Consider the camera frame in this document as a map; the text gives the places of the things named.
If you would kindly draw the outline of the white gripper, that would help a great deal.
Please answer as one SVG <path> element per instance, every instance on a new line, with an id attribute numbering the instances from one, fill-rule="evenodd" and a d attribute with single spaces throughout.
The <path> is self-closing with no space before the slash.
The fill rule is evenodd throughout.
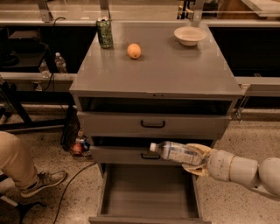
<path id="1" fill-rule="evenodd" d="M 224 150 L 214 150 L 212 152 L 212 148 L 199 143 L 188 143 L 186 147 L 189 151 L 195 152 L 201 158 L 210 156 L 206 166 L 204 164 L 198 166 L 182 164 L 185 171 L 196 176 L 208 176 L 210 174 L 216 180 L 229 181 L 230 165 L 234 158 L 232 153 Z"/>

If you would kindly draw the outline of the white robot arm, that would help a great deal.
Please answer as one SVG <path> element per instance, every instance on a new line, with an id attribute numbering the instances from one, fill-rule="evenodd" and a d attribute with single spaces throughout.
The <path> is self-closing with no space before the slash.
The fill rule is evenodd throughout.
<path id="1" fill-rule="evenodd" d="M 254 159 L 238 157 L 225 150 L 216 150 L 198 143 L 188 143 L 204 161 L 201 166 L 183 164 L 183 168 L 195 175 L 210 176 L 215 180 L 244 186 L 273 200 L 280 198 L 279 158 L 269 157 L 258 163 Z"/>

